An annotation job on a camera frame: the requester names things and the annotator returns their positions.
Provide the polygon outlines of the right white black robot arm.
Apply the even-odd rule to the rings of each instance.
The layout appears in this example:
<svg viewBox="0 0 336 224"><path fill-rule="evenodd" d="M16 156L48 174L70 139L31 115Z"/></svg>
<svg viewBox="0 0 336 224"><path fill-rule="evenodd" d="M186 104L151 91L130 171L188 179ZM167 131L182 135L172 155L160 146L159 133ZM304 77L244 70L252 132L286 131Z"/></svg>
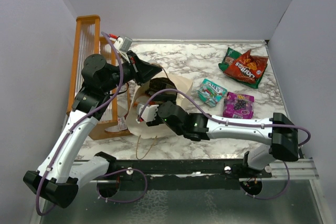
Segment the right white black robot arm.
<svg viewBox="0 0 336 224"><path fill-rule="evenodd" d="M138 113L147 126L165 124L176 135L191 141L232 138L260 143L244 155L241 171L246 177L254 177L275 160L296 162L299 158L298 130L282 113L254 120L224 118L188 113L170 101L144 106Z"/></svg>

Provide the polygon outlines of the wooden tiered display rack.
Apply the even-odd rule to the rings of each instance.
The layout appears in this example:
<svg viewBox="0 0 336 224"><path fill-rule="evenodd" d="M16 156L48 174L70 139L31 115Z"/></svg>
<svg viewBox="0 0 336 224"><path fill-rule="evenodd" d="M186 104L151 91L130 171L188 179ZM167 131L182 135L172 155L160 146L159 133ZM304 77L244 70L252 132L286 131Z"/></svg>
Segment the wooden tiered display rack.
<svg viewBox="0 0 336 224"><path fill-rule="evenodd" d="M118 127L118 117L125 118L131 105L129 85L123 81L123 87L118 91L119 81L116 54L100 34L100 17L77 17L66 113L76 109L88 113L116 94L109 105L94 113L99 122L89 133L93 140L131 134L128 129L119 131Z"/></svg>

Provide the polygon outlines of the red white label card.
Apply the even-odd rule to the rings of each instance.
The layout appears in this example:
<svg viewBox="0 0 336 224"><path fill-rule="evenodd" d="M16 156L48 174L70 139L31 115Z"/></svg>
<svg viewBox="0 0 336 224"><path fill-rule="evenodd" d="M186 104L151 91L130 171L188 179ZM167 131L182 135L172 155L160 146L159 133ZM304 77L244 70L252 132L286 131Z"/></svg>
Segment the red white label card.
<svg viewBox="0 0 336 224"><path fill-rule="evenodd" d="M128 129L124 117L118 117L118 127L119 131L125 131Z"/></svg>

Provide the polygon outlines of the magenta snack packet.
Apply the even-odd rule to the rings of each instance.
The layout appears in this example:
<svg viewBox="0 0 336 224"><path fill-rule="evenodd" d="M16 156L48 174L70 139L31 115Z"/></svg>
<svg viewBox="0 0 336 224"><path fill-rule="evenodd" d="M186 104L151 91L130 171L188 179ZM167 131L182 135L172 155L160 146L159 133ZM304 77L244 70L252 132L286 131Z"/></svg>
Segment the magenta snack packet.
<svg viewBox="0 0 336 224"><path fill-rule="evenodd" d="M255 98L247 94L228 92L224 99L223 117L251 119L254 115Z"/></svg>

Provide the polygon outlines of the brown snack packet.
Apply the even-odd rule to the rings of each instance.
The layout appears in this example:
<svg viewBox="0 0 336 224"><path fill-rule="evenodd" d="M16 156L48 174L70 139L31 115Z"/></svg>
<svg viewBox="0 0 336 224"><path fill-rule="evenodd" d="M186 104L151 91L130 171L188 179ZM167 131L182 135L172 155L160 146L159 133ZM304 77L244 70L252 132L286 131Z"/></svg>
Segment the brown snack packet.
<svg viewBox="0 0 336 224"><path fill-rule="evenodd" d="M163 89L176 89L175 84L167 77L153 78L149 82L149 88L146 94L152 96L156 92Z"/></svg>

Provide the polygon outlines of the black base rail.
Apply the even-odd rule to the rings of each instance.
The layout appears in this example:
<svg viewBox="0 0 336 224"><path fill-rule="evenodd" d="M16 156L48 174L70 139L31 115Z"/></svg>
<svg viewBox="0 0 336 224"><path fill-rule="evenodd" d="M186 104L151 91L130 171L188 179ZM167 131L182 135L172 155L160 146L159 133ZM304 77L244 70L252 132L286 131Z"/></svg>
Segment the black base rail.
<svg viewBox="0 0 336 224"><path fill-rule="evenodd" d="M100 177L103 190L238 190L240 179L270 178L271 172L247 167L243 159L118 160L98 152L109 162L108 176Z"/></svg>

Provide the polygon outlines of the green crisps bag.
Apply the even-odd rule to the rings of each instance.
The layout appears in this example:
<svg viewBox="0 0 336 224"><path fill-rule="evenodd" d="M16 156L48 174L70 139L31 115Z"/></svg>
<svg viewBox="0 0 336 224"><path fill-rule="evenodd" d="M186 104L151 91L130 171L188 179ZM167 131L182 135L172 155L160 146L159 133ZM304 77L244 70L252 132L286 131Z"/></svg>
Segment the green crisps bag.
<svg viewBox="0 0 336 224"><path fill-rule="evenodd" d="M224 71L241 55L242 55L241 53L239 53L239 52L237 52L237 51L235 51L231 48L227 49L227 52L226 52L226 55L225 55L223 61L218 64L218 67L223 72L223 74L224 74ZM245 82L242 82L242 81L235 80L231 77L230 78L237 81L237 82L240 82L240 83L242 83L242 84L244 84L244 85L246 85L250 88L257 89L261 80L262 80L263 75L264 75L264 73L262 74L261 78L257 80L257 83L255 83L255 84L249 84L249 83L245 83Z"/></svg>

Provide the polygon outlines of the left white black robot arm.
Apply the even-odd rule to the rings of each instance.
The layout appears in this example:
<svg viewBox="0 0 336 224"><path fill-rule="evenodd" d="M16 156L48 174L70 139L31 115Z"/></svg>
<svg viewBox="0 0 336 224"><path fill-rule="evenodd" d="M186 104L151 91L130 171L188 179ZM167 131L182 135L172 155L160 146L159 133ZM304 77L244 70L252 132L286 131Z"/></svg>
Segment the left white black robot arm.
<svg viewBox="0 0 336 224"><path fill-rule="evenodd" d="M29 170L23 181L36 195L39 210L41 198L61 207L68 207L79 189L91 180L115 175L114 158L99 154L74 168L73 162L89 133L96 127L121 87L133 80L138 85L150 81L161 72L161 67L142 61L132 51L128 60L117 66L107 63L104 56L93 54L83 63L83 83L72 104L68 121L47 158L36 170Z"/></svg>

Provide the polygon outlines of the teal snack packet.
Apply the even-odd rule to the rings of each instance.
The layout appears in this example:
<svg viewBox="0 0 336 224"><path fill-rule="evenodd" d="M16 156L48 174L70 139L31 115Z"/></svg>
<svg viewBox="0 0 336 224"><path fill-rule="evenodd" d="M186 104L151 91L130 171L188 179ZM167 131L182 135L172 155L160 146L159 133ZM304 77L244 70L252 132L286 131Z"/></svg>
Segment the teal snack packet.
<svg viewBox="0 0 336 224"><path fill-rule="evenodd" d="M215 107L227 93L225 88L208 79L204 79L196 91L200 100L210 107Z"/></svg>

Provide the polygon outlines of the red snack packet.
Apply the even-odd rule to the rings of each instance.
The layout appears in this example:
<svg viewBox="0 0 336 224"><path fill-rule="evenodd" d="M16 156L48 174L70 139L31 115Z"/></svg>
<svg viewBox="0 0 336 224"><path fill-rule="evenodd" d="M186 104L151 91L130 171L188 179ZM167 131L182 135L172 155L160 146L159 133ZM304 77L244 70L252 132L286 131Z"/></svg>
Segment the red snack packet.
<svg viewBox="0 0 336 224"><path fill-rule="evenodd" d="M265 72L267 64L267 57L252 56L250 49L239 56L224 74L238 81L255 84Z"/></svg>

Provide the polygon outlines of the beige paper bag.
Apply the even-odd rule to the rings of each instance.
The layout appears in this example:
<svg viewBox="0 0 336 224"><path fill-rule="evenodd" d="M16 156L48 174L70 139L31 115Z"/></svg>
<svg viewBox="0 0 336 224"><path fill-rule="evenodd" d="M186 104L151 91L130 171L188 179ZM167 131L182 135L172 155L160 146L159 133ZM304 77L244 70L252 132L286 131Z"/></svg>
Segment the beige paper bag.
<svg viewBox="0 0 336 224"><path fill-rule="evenodd" d="M149 96L146 91L150 81L137 85L125 119L129 132L139 140L157 140L174 134L191 136L191 133L187 131L187 120L190 116L186 112L189 103L186 96L191 95L193 80L182 75L165 72L158 73L153 78L160 77L169 78L175 84L176 89L163 89ZM136 119L140 119L136 111L139 103L144 104L141 114L148 105L159 105L157 113L163 124L149 127L144 121L137 123Z"/></svg>

